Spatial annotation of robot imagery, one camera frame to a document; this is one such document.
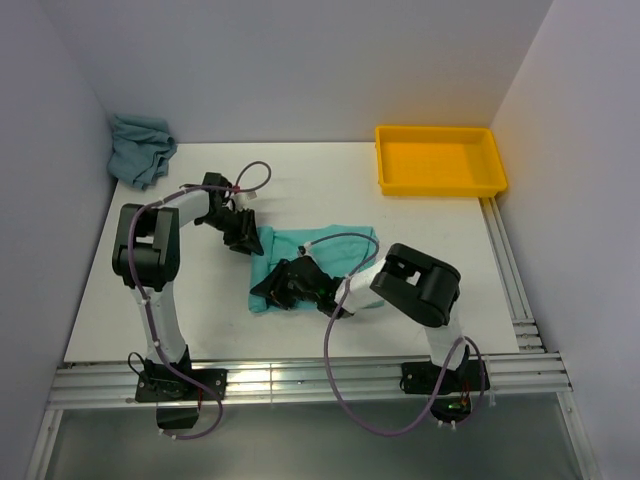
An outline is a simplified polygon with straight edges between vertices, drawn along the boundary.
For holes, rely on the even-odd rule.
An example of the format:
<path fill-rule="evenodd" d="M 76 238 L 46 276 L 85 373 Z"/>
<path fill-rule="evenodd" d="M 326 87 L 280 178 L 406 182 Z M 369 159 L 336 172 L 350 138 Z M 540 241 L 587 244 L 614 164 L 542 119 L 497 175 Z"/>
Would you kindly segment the teal green t-shirt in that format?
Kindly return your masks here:
<path fill-rule="evenodd" d="M 262 281 L 281 259 L 293 260 L 298 257 L 298 246 L 304 242 L 314 242 L 312 259 L 331 277 L 342 279 L 335 295 L 337 304 L 343 293 L 344 277 L 353 271 L 364 271 L 376 261 L 378 238 L 371 226 L 329 225 L 319 229 L 278 230 L 271 226 L 257 229 L 264 255 L 252 255 L 250 267 L 250 288 Z M 248 309 L 254 314 L 282 310 L 268 306 L 266 301 L 248 294 Z M 299 303 L 292 310 L 314 310 L 308 302 Z"/>

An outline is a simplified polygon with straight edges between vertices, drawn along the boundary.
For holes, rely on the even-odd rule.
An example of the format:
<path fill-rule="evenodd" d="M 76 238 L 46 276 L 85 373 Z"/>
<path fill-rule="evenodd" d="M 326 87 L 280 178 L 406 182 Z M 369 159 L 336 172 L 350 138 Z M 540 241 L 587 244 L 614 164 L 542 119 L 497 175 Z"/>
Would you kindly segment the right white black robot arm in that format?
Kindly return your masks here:
<path fill-rule="evenodd" d="M 482 357 L 470 357 L 471 342 L 454 315 L 460 281 L 450 264 L 400 243 L 373 266 L 342 278 L 324 272 L 302 247 L 297 258 L 280 260 L 250 294 L 282 310 L 307 302 L 337 319 L 384 301 L 423 327 L 430 347 L 428 361 L 401 365 L 400 389 L 465 395 L 488 390 L 490 380 Z"/>

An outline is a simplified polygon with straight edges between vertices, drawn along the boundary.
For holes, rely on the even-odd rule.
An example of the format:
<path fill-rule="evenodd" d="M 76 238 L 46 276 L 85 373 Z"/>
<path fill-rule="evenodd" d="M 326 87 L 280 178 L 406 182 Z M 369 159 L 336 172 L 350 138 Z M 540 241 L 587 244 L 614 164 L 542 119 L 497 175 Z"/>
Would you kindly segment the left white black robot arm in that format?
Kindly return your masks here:
<path fill-rule="evenodd" d="M 230 250 L 263 255 L 255 213 L 241 208 L 238 200 L 257 190 L 208 172 L 199 184 L 185 184 L 150 204 L 121 208 L 111 263 L 134 296 L 146 337 L 147 352 L 137 373 L 138 398 L 150 396 L 157 403 L 222 402 L 226 372 L 196 372 L 179 326 L 174 281 L 181 262 L 180 230 L 188 224 L 208 225 L 222 233 Z"/>

